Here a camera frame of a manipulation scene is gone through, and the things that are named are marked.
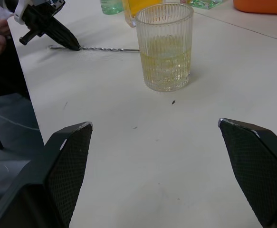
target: white cable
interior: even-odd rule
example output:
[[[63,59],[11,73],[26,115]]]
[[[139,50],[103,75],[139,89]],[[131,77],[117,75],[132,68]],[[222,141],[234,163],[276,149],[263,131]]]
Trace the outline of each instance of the white cable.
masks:
[[[3,119],[3,120],[6,120],[7,122],[10,122],[14,125],[20,126],[20,127],[24,127],[24,128],[30,129],[30,130],[38,131],[38,132],[40,131],[38,128],[33,128],[33,127],[28,127],[28,126],[22,125],[20,123],[9,120],[8,118],[5,118],[4,116],[1,116],[1,115],[0,115],[0,118]]]

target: gray floor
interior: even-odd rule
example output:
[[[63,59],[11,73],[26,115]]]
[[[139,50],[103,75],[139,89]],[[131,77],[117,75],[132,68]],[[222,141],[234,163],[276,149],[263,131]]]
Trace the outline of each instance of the gray floor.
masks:
[[[25,126],[38,128],[30,101],[20,95],[0,97],[0,115]],[[0,150],[0,160],[32,159],[43,148],[39,131],[26,129],[0,118],[0,139],[4,150]]]

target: clear drinking glass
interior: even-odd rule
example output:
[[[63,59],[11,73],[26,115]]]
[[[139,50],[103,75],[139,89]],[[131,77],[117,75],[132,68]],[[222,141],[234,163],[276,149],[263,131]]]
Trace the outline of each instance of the clear drinking glass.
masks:
[[[189,83],[193,8],[187,4],[149,6],[136,17],[146,85],[173,91]]]

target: green bottle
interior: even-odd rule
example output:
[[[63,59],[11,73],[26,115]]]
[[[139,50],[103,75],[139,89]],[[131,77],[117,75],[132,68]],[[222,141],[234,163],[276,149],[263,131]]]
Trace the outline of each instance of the green bottle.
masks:
[[[104,14],[116,14],[124,10],[122,0],[100,0]]]

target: table surface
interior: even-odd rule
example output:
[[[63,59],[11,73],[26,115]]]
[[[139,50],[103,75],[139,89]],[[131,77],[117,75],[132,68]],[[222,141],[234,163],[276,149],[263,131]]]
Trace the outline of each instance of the table surface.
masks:
[[[65,126],[94,125],[71,228],[261,227],[217,122],[277,134],[277,39],[268,37],[277,16],[236,12],[229,1],[196,11],[191,83],[170,93],[145,86],[139,54],[49,50],[46,36],[22,46],[27,29],[9,19],[44,142]],[[123,14],[103,15],[98,0],[68,1],[57,18],[82,45],[138,48]]]

